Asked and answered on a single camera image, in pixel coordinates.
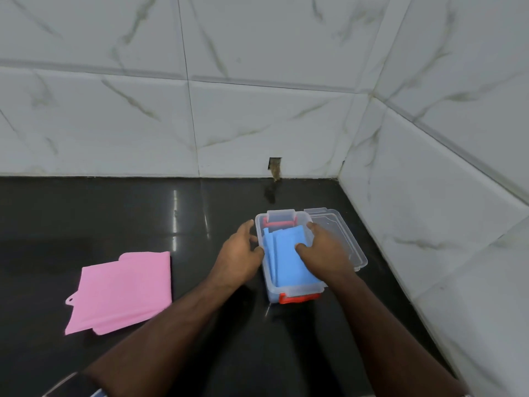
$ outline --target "forearm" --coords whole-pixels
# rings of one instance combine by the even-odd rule
[[[377,397],[461,397],[454,379],[354,273],[328,282],[343,307]]]
[[[205,280],[92,363],[85,373],[109,397],[163,396],[201,329],[234,291]]]

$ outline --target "pink sheet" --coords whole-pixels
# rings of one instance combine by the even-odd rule
[[[169,252],[123,253],[116,262],[86,266],[64,333],[94,329],[96,334],[150,319],[171,304]]]

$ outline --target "person's right arm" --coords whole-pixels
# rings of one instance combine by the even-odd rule
[[[462,397],[466,388],[454,379],[388,311],[354,272],[334,237],[317,224],[310,248],[296,251],[339,300],[357,342],[377,397]]]

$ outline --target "transparent lid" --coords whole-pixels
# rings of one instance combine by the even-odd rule
[[[304,212],[308,213],[314,223],[330,231],[340,240],[356,272],[367,265],[366,255],[360,249],[340,212],[326,207],[305,209]]]

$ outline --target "person's left hand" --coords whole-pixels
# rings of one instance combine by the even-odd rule
[[[257,242],[257,237],[250,235],[252,227],[253,220],[248,220],[226,240],[218,253],[208,280],[216,285],[237,289],[254,277],[265,251],[260,246],[253,252],[250,250],[250,241]]]

